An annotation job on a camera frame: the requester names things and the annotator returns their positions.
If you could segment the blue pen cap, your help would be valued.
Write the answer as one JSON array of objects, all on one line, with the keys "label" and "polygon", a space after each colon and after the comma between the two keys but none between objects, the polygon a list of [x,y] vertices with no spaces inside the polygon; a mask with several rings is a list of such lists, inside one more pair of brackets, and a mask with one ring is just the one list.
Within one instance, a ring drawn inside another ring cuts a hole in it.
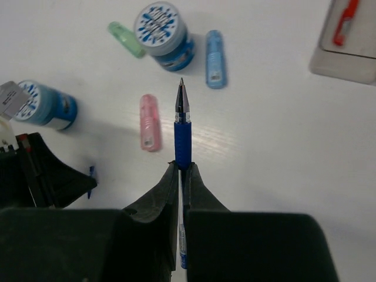
[{"label": "blue pen cap", "polygon": [[89,177],[90,177],[90,189],[87,191],[87,199],[91,198],[92,189],[95,188],[97,185],[95,166],[89,167]]}]

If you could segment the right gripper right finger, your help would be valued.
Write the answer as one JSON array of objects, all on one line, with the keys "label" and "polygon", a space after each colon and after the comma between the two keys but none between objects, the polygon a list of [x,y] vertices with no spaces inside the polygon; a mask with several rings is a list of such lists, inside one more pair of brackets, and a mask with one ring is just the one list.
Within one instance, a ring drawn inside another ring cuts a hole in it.
[{"label": "right gripper right finger", "polygon": [[195,163],[183,208],[189,281],[338,281],[324,232],[310,215],[230,211]]}]

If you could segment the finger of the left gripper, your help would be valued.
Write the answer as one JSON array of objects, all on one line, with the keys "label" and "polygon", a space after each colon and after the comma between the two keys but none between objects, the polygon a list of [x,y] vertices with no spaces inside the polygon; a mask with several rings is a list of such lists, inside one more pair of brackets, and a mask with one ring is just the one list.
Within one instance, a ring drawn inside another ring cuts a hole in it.
[{"label": "finger of the left gripper", "polygon": [[90,189],[90,177],[60,161],[39,133],[1,151],[1,208],[64,208]]}]

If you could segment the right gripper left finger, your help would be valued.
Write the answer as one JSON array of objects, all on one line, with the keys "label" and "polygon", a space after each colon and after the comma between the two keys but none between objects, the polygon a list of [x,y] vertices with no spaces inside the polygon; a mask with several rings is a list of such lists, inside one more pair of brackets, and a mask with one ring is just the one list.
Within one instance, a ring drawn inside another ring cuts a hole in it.
[{"label": "right gripper left finger", "polygon": [[4,209],[2,281],[170,281],[178,168],[124,209]]}]

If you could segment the red pen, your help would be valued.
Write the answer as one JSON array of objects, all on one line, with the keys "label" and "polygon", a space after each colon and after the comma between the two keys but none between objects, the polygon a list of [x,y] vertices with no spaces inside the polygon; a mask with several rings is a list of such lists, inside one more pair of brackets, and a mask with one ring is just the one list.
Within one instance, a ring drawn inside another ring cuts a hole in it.
[{"label": "red pen", "polygon": [[360,0],[350,0],[343,9],[332,39],[335,46],[343,46],[345,44],[347,33],[355,17],[359,2]]}]

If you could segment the blue pen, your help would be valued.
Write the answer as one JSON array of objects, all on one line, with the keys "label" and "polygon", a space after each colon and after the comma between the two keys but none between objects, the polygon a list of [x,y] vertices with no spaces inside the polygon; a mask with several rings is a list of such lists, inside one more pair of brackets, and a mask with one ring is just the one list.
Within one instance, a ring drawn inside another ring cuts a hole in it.
[{"label": "blue pen", "polygon": [[192,162],[192,123],[190,121],[190,105],[183,78],[177,91],[174,122],[175,162],[179,168],[179,254],[180,265],[187,269],[186,233],[184,227],[184,188],[187,170]]}]

